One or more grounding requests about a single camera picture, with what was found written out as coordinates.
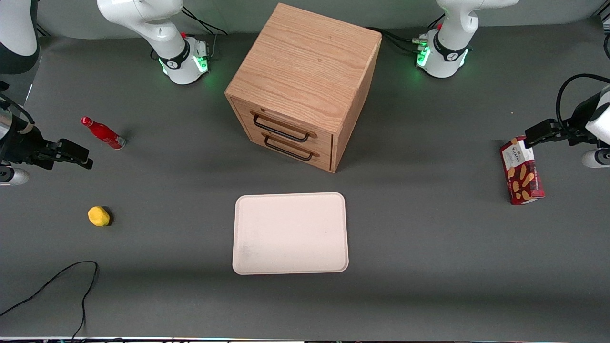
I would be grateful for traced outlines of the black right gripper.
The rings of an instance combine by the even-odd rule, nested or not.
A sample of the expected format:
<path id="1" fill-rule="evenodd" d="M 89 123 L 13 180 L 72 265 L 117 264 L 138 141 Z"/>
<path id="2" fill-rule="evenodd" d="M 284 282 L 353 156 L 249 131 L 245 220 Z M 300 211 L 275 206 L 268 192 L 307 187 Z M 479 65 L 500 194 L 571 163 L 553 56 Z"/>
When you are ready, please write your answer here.
<path id="1" fill-rule="evenodd" d="M 2 137 L 2 162 L 35 165 L 46 170 L 51 170 L 55 162 L 72 163 L 87 170 L 93 168 L 94 161 L 89 158 L 88 149 L 68 139 L 59 139 L 56 152 L 54 143 L 44 139 L 38 128 L 20 134 L 18 131 L 25 129 L 27 124 L 25 121 L 12 122 Z"/>

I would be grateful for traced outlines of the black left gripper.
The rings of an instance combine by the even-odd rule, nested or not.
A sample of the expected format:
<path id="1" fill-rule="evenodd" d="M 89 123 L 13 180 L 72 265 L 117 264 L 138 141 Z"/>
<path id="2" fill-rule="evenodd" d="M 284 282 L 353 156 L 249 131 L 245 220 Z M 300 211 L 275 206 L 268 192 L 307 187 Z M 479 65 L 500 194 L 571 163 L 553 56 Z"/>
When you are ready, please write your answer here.
<path id="1" fill-rule="evenodd" d="M 563 93 L 563 91 L 560 91 L 556 100 L 557 121 L 555 119 L 546 119 L 527 128 L 524 139 L 525 148 L 530 149 L 542 143 L 564 140 L 567 140 L 570 146 L 580 143 L 588 143 L 595 146 L 602 145 L 601 141 L 585 128 L 597 109 L 600 92 L 595 93 L 595 95 L 578 104 L 573 111 L 573 115 L 570 119 L 566 120 L 563 120 L 560 114 Z"/>

